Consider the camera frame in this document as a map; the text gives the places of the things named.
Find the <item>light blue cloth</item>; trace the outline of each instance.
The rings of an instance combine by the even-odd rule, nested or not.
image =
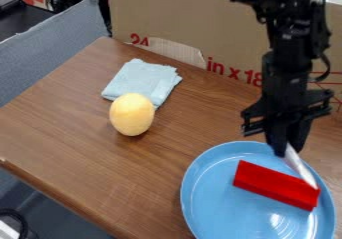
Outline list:
[[[115,100],[126,93],[141,93],[158,108],[181,81],[182,77],[174,67],[133,59],[115,75],[102,92],[102,96],[106,99]]]

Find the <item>light blue plate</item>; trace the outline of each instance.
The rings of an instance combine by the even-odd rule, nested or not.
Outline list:
[[[181,191],[183,215],[198,239],[330,239],[336,209],[329,189],[310,168],[322,189],[313,212],[233,186],[243,159],[289,175],[297,173],[268,144],[231,142],[207,150],[193,162]]]

